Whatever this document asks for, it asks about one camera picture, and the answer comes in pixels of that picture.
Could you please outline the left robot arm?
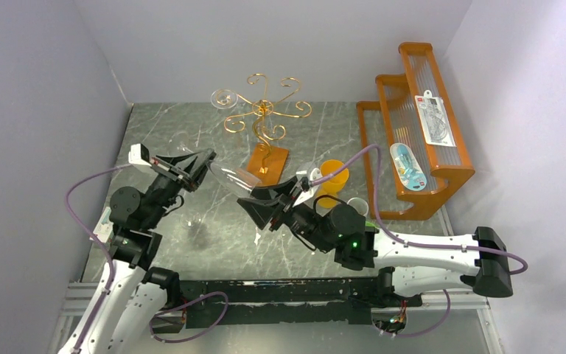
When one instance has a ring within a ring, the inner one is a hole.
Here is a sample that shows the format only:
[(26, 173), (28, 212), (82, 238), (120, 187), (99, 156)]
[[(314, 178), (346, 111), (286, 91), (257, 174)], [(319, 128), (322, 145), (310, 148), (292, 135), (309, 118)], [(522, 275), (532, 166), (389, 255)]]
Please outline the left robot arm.
[(111, 196), (110, 242), (88, 233), (106, 263), (82, 319), (60, 353), (120, 353), (151, 328), (154, 318), (205, 299), (188, 300), (178, 272), (152, 263), (163, 238), (155, 231), (157, 225), (173, 208), (182, 207), (183, 192), (198, 189), (216, 155), (211, 148), (160, 156), (143, 144), (130, 147), (126, 165), (156, 177), (144, 192), (121, 187)]

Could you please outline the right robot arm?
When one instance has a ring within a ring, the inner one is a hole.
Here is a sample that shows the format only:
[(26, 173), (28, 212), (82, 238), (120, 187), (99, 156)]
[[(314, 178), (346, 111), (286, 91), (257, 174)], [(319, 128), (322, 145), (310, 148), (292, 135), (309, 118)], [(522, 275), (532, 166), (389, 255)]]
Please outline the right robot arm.
[(255, 187), (237, 203), (259, 229), (286, 226), (309, 250), (329, 253), (353, 271), (375, 268), (388, 278), (377, 283), (380, 303), (435, 290), (465, 289), (477, 295), (513, 295), (506, 244), (496, 231), (479, 226), (474, 233), (439, 237), (391, 234), (369, 226), (352, 206), (338, 202), (325, 215), (305, 204), (308, 180), (293, 177), (270, 187)]

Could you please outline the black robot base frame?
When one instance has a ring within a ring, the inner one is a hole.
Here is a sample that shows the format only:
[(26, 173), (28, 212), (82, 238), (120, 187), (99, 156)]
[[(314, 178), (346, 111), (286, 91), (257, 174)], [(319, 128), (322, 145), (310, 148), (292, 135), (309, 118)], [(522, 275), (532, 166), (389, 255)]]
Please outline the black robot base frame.
[(420, 295), (395, 294), (391, 270), (373, 277), (279, 280), (180, 280), (178, 274), (154, 268), (145, 278), (158, 283), (167, 299), (153, 320), (159, 333), (171, 333), (185, 318), (187, 329), (217, 325), (278, 323), (371, 323), (373, 309), (419, 307)]

